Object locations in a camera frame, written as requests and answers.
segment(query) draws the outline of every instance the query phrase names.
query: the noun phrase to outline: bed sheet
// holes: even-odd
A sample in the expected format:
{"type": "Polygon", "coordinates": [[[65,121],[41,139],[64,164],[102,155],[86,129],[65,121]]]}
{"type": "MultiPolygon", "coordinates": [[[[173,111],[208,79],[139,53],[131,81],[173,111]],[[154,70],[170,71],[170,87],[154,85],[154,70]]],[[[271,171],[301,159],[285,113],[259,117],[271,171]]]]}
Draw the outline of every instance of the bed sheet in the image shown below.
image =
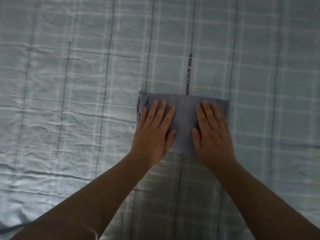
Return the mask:
{"type": "MultiPolygon", "coordinates": [[[[190,95],[230,100],[238,161],[320,226],[320,0],[0,2],[1,226],[121,160],[138,91],[184,94],[190,53],[190,95]]],[[[253,236],[194,155],[168,153],[102,236],[151,238],[253,236]]]]}

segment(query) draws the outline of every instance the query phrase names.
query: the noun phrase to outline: forearm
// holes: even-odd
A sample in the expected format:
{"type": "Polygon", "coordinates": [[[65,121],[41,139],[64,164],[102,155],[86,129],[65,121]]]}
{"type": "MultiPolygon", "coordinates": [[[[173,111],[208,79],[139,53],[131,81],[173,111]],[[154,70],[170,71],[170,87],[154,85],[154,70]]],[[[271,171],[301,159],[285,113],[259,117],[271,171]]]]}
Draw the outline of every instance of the forearm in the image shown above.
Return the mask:
{"type": "Polygon", "coordinates": [[[110,170],[38,218],[39,224],[26,227],[12,240],[94,239],[94,235],[84,226],[96,231],[100,237],[122,202],[149,169],[147,160],[127,155],[110,170]]]}
{"type": "Polygon", "coordinates": [[[320,239],[320,230],[240,164],[211,166],[256,239],[320,239]]]}

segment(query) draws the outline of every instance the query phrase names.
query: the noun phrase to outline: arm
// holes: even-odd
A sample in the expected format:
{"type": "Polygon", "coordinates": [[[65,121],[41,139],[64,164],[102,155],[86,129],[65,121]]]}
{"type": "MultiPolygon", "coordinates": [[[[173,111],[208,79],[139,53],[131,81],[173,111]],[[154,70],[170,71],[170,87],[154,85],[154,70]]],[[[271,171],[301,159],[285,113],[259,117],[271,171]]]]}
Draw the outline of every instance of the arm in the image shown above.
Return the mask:
{"type": "Polygon", "coordinates": [[[201,135],[193,129],[201,162],[232,198],[256,239],[320,239],[320,229],[254,178],[237,161],[227,120],[216,104],[197,108],[201,135]]]}
{"type": "Polygon", "coordinates": [[[134,135],[130,153],[117,165],[22,229],[11,240],[87,240],[100,238],[118,208],[148,170],[158,163],[174,141],[175,131],[166,138],[174,107],[163,119],[166,102],[157,114],[155,101],[145,108],[134,135]]]}

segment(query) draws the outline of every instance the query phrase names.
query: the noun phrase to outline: folded fabric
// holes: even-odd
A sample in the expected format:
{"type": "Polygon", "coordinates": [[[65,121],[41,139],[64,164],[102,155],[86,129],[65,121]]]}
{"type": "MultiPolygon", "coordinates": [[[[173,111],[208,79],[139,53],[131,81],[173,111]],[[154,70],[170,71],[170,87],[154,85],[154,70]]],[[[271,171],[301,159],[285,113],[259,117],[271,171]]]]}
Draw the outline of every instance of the folded fabric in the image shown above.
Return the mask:
{"type": "Polygon", "coordinates": [[[153,101],[155,100],[167,101],[165,115],[171,106],[175,106],[176,108],[168,131],[173,129],[177,131],[174,143],[169,150],[177,153],[192,153],[195,151],[192,141],[192,128],[199,128],[196,115],[197,105],[200,105],[204,100],[207,100],[209,104],[217,103],[220,111],[222,111],[226,117],[228,116],[229,111],[228,100],[221,100],[212,97],[149,93],[139,91],[137,103],[137,122],[140,119],[142,109],[147,107],[149,110],[153,101]]]}

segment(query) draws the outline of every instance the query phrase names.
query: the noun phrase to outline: finger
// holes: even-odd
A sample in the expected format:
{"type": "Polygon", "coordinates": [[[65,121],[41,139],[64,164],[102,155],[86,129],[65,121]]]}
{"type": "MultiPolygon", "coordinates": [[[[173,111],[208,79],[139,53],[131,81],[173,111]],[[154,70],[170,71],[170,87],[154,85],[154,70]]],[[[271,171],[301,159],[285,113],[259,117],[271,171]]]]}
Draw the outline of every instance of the finger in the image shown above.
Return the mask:
{"type": "Polygon", "coordinates": [[[203,105],[203,110],[204,110],[204,113],[207,117],[210,128],[213,130],[217,130],[219,127],[218,127],[217,121],[214,117],[214,113],[212,112],[210,105],[208,104],[208,102],[206,100],[203,101],[202,105],[203,105]]]}
{"type": "Polygon", "coordinates": [[[229,125],[228,125],[228,120],[227,120],[226,116],[224,115],[224,113],[222,113],[222,119],[223,119],[224,128],[226,129],[226,132],[227,132],[228,134],[230,134],[229,125]]]}
{"type": "Polygon", "coordinates": [[[201,134],[204,135],[210,131],[210,126],[209,126],[208,120],[207,120],[205,114],[203,113],[203,110],[200,107],[200,105],[197,106],[196,112],[197,112],[197,118],[198,118],[198,123],[199,123],[201,134]]]}
{"type": "Polygon", "coordinates": [[[195,152],[198,154],[200,152],[202,145],[201,145],[200,132],[198,131],[197,128],[192,128],[192,139],[193,139],[195,152]]]}
{"type": "Polygon", "coordinates": [[[162,119],[163,119],[163,114],[165,112],[165,109],[166,109],[166,105],[167,105],[167,102],[166,101],[162,101],[161,105],[160,105],[160,108],[158,109],[158,112],[157,114],[155,115],[154,117],[154,120],[152,122],[152,127],[154,128],[158,128],[162,119]]]}
{"type": "Polygon", "coordinates": [[[166,151],[168,151],[170,149],[170,147],[172,146],[172,144],[174,143],[175,135],[176,135],[175,129],[169,132],[169,134],[167,136],[167,140],[165,141],[166,151]]]}
{"type": "Polygon", "coordinates": [[[150,126],[152,124],[157,107],[158,107],[158,101],[154,101],[151,105],[148,116],[146,117],[146,122],[144,123],[145,126],[150,126]]]}
{"type": "Polygon", "coordinates": [[[163,121],[161,122],[159,128],[161,129],[162,132],[166,133],[169,129],[170,123],[172,121],[172,118],[174,116],[174,111],[175,111],[175,107],[172,106],[167,115],[164,117],[163,121]]]}
{"type": "Polygon", "coordinates": [[[138,122],[137,130],[140,130],[140,129],[143,128],[144,123],[145,123],[145,121],[146,121],[147,112],[148,112],[147,108],[144,107],[143,110],[142,110],[142,113],[141,113],[139,122],[138,122]]]}
{"type": "Polygon", "coordinates": [[[212,107],[213,114],[214,114],[214,117],[216,118],[219,129],[225,130],[224,122],[222,119],[221,112],[219,111],[218,105],[216,103],[214,103],[211,105],[211,107],[212,107]]]}

